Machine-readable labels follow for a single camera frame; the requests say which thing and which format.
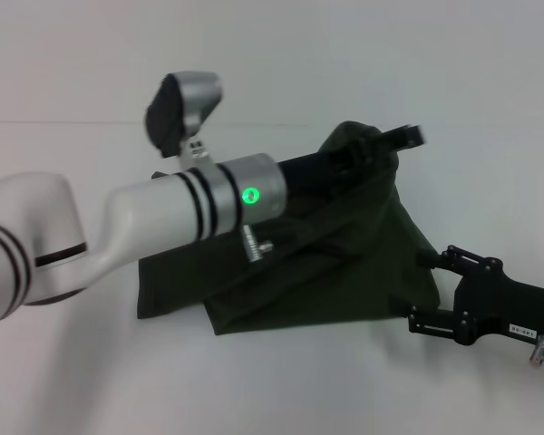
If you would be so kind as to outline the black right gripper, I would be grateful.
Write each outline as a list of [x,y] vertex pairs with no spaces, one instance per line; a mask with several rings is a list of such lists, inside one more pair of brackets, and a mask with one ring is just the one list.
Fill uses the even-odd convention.
[[463,345],[472,345],[488,334],[526,343],[535,343],[544,335],[544,288],[507,277],[498,258],[449,245],[441,253],[420,249],[416,264],[464,277],[454,293],[453,311],[410,307],[411,333],[454,339]]

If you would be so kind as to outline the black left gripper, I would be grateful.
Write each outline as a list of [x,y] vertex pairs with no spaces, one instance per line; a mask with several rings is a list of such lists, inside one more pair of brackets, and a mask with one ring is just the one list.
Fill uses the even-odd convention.
[[373,137],[345,140],[332,150],[287,159],[279,167],[289,196],[319,194],[356,184],[391,153],[424,144],[421,128],[405,125]]

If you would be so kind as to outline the dark green shirt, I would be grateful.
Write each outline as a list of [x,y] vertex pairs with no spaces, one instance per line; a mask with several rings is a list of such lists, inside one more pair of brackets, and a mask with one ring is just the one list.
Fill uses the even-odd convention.
[[[320,150],[382,133],[346,121]],[[395,185],[399,152],[356,184],[289,196],[282,216],[253,228],[272,246],[261,260],[248,259],[238,232],[142,259],[137,317],[202,305],[222,335],[388,319],[391,297],[437,308],[432,272],[416,264],[430,243]]]

